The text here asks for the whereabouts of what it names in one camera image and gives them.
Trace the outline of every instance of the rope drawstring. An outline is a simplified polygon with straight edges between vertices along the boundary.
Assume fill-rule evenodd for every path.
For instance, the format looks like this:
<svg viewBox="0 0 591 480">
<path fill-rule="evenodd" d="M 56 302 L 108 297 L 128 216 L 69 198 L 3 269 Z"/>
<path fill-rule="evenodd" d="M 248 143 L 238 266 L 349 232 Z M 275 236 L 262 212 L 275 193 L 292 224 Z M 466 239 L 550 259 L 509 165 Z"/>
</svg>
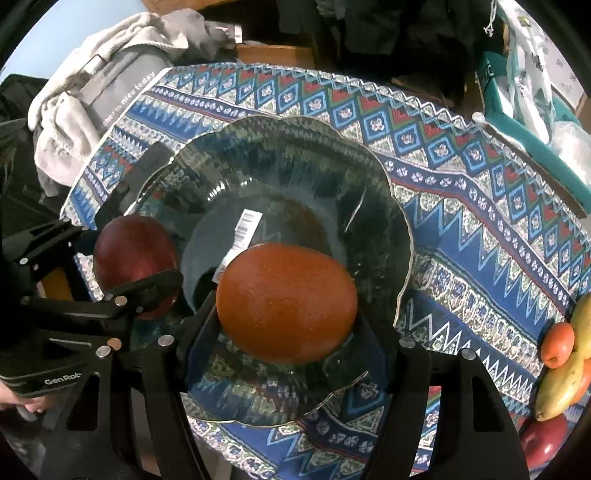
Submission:
<svg viewBox="0 0 591 480">
<path fill-rule="evenodd" d="M 492 23 L 495 21 L 496 18 L 496 0 L 491 0 L 491 20 L 488 22 L 488 25 L 484 27 L 484 31 L 489 37 L 492 37 L 494 33 L 494 29 L 492 28 Z"/>
</svg>

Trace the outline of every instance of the patterned tablecloth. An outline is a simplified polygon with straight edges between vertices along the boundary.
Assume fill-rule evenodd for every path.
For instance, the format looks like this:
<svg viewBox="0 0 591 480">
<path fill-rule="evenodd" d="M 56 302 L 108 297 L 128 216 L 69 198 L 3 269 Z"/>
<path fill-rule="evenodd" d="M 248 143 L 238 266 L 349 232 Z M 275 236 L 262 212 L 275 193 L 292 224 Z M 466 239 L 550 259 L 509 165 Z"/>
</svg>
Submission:
<svg viewBox="0 0 591 480">
<path fill-rule="evenodd" d="M 431 102 L 314 70 L 176 67 L 163 72 L 112 128 L 64 214 L 94 228 L 99 206 L 154 141 L 178 151 L 253 113 L 313 116 L 367 145 L 383 162 L 415 241 L 410 299 L 396 328 L 430 349 L 474 349 L 515 425 L 522 425 L 542 369 L 537 345 L 589 288 L 591 243 L 561 199 L 508 146 Z M 81 264 L 99 296 L 92 259 Z M 567 410 L 571 428 L 588 399 L 589 393 Z M 366 378 L 288 426 L 190 424 L 254 477 L 350 479 L 360 476 L 369 458 L 388 402 Z M 439 390 L 432 388 L 415 473 L 428 468 L 438 414 Z"/>
</svg>

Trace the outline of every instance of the barcode sticker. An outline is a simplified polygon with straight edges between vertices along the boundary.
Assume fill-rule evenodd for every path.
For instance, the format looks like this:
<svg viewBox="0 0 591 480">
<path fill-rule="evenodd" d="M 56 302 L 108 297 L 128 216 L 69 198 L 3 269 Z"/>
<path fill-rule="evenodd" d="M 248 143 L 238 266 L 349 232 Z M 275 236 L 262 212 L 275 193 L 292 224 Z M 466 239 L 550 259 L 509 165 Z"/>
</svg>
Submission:
<svg viewBox="0 0 591 480">
<path fill-rule="evenodd" d="M 240 220 L 234 229 L 234 244 L 223 258 L 216 272 L 213 274 L 213 281 L 219 283 L 223 271 L 241 252 L 244 252 L 250 245 L 256 227 L 261 221 L 262 213 L 254 210 L 244 209 Z"/>
</svg>

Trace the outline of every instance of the human hand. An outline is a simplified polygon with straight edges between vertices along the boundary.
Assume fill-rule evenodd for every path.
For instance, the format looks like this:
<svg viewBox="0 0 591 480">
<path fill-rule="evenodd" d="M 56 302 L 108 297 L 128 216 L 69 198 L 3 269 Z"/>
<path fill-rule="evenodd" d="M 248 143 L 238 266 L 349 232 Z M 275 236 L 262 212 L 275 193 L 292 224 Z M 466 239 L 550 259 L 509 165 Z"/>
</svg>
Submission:
<svg viewBox="0 0 591 480">
<path fill-rule="evenodd" d="M 0 382 L 0 410 L 6 410 L 17 405 L 23 405 L 31 413 L 41 413 L 51 406 L 49 397 L 21 398 Z"/>
</svg>

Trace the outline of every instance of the wooden furniture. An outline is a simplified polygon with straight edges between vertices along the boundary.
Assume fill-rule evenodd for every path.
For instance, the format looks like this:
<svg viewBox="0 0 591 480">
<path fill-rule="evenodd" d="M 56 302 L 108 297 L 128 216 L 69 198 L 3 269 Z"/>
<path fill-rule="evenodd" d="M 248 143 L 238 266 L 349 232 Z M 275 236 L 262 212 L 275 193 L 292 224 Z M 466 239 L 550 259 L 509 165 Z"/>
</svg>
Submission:
<svg viewBox="0 0 591 480">
<path fill-rule="evenodd" d="M 269 63 L 287 67 L 316 68 L 314 53 L 308 47 L 289 45 L 236 45 L 236 58 L 244 63 Z"/>
<path fill-rule="evenodd" d="M 227 4 L 236 0 L 142 0 L 146 8 L 155 14 L 166 15 L 182 8 L 200 10 L 219 4 Z"/>
</svg>

